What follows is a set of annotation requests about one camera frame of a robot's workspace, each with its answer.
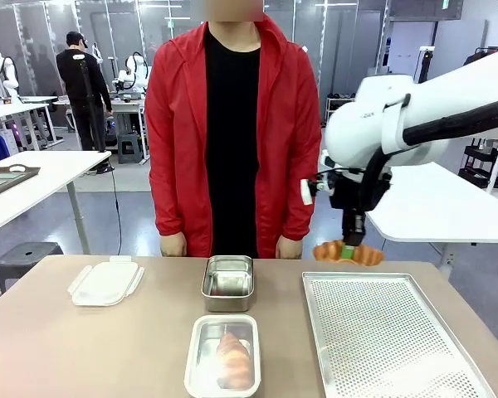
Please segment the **round-holed grey plastic stool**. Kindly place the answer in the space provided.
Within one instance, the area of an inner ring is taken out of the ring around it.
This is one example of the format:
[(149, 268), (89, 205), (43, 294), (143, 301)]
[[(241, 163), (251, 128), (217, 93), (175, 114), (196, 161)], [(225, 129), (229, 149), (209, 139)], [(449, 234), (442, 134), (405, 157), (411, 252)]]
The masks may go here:
[(0, 289), (7, 291), (8, 280), (19, 280), (48, 255), (63, 255), (56, 242), (25, 242), (0, 257)]

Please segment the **golden brown croissant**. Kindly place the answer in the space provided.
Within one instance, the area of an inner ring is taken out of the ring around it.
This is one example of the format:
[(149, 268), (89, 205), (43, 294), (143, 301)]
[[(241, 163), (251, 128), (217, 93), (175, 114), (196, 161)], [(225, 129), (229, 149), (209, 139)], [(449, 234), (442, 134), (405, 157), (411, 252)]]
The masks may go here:
[(342, 260), (341, 251), (345, 243), (342, 240), (333, 240), (317, 245), (313, 250), (313, 256), (318, 261), (336, 263), (336, 264), (352, 264), (361, 266), (375, 266), (384, 261), (385, 254), (378, 249), (368, 245), (355, 246), (354, 259)]
[(252, 362), (248, 350), (231, 332), (219, 341), (217, 383), (223, 389), (243, 391), (253, 384)]

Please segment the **person's left hand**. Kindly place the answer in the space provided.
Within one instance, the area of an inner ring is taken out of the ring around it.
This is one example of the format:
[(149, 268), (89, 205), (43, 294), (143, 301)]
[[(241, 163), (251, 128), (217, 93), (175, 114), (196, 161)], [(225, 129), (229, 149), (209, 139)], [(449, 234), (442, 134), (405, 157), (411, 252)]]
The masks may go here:
[(276, 243), (276, 258), (281, 260), (300, 260), (303, 253), (303, 241), (291, 240), (281, 235)]

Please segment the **large white table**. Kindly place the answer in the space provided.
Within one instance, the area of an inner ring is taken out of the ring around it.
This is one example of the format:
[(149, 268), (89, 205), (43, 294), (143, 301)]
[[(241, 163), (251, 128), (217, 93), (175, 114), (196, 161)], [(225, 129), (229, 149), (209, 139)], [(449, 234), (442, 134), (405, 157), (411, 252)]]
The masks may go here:
[(391, 187), (367, 213), (385, 239), (443, 244), (448, 279), (463, 244), (498, 244), (498, 199), (436, 163), (392, 168)]

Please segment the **man in black clothes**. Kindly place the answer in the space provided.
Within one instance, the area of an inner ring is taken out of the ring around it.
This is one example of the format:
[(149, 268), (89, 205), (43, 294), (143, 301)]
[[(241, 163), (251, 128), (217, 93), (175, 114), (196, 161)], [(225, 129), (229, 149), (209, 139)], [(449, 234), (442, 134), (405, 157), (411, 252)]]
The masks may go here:
[(112, 112), (111, 99), (105, 79), (96, 58), (86, 52), (85, 38), (79, 32), (68, 32), (66, 34), (66, 44), (67, 48), (56, 56), (56, 65), (66, 88), (81, 148), (84, 151), (97, 151), (90, 127), (90, 112), (85, 84), (79, 65), (79, 60), (85, 59), (95, 100), (96, 118), (102, 148), (105, 150), (105, 116)]

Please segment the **white background work desk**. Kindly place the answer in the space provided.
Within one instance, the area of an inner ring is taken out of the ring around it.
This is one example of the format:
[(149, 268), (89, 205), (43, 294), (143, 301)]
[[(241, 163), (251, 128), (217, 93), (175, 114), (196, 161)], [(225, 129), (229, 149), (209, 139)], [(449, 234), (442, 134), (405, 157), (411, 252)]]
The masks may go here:
[(51, 120), (49, 108), (54, 100), (55, 96), (33, 96), (0, 104), (0, 135), (12, 154), (50, 149), (63, 142)]

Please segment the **person's right forearm red sleeve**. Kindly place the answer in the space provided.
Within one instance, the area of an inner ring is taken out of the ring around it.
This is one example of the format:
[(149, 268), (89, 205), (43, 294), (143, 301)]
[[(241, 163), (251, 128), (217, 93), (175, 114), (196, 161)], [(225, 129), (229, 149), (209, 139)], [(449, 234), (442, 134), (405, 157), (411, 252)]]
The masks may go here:
[(148, 130), (150, 149), (149, 182), (155, 211), (155, 225), (161, 236), (182, 231), (183, 221), (178, 211), (173, 135)]

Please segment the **black pole with white top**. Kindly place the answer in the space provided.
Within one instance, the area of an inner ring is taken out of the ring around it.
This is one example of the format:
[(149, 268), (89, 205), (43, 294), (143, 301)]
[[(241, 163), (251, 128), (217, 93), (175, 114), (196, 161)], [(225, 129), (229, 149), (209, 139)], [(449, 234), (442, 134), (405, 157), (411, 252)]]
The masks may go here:
[(427, 75), (433, 58), (435, 46), (420, 46), (414, 81), (421, 84), (427, 80)]

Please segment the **small grey step stool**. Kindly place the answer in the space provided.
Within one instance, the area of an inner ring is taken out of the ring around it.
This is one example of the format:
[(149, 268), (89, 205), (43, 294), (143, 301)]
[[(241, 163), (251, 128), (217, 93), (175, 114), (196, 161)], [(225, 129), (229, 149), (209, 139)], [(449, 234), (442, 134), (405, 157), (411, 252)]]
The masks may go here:
[(117, 156), (119, 164), (140, 163), (144, 159), (138, 133), (119, 134), (117, 136)]

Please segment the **black rolling cart shelf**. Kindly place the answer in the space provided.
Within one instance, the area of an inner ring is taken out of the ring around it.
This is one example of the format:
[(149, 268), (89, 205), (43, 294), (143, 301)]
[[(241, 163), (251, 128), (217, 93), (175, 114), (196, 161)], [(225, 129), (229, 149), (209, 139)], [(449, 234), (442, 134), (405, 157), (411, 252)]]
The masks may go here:
[(463, 164), (457, 175), (476, 187), (487, 188), (498, 156), (497, 148), (498, 140), (472, 139), (465, 146)]

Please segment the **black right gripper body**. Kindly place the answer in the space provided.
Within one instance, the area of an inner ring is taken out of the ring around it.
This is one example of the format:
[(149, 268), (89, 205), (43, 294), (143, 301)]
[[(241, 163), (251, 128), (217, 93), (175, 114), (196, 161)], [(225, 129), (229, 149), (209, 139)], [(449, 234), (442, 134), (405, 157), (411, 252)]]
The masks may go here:
[(390, 172), (383, 172), (378, 179), (364, 188), (362, 182), (351, 180), (342, 172), (332, 172), (329, 175), (329, 184), (334, 189), (330, 195), (330, 205), (343, 211), (342, 232), (345, 245), (362, 243), (366, 234), (366, 213), (376, 208), (390, 188), (391, 179)]

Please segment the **person's left forearm red sleeve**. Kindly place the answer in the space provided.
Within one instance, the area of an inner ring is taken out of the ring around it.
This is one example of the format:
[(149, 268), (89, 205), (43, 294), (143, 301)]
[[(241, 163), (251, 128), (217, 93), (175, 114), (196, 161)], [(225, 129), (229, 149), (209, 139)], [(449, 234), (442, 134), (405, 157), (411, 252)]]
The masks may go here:
[(306, 205), (301, 193), (301, 181), (318, 172), (321, 129), (303, 130), (290, 146), (287, 164), (286, 218), (281, 234), (293, 241), (302, 240), (309, 232), (314, 205)]

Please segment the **perforated metal baking tray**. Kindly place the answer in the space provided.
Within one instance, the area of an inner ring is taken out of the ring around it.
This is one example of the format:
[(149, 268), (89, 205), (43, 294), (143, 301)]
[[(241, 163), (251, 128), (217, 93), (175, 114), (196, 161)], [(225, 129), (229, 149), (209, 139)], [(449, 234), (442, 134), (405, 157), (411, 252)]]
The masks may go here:
[(410, 274), (301, 279), (325, 398), (496, 398)]

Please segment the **white table with grey leg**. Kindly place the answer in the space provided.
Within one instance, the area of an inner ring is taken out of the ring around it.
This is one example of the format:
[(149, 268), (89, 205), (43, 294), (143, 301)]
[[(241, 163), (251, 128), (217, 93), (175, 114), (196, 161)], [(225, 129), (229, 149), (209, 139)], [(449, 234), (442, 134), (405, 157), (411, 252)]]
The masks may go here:
[(75, 180), (110, 157), (95, 151), (26, 151), (0, 161), (0, 167), (36, 167), (39, 173), (19, 186), (0, 194), (0, 228), (30, 210), (50, 195), (67, 189), (74, 212), (82, 252), (90, 253), (83, 216), (77, 200)]

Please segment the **person's right hand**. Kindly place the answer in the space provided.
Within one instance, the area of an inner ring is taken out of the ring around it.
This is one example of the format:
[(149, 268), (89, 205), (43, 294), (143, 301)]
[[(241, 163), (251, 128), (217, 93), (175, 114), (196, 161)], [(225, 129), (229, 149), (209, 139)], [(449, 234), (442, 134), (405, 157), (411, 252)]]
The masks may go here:
[(183, 232), (161, 235), (160, 251), (163, 257), (185, 257), (188, 254), (188, 245)]

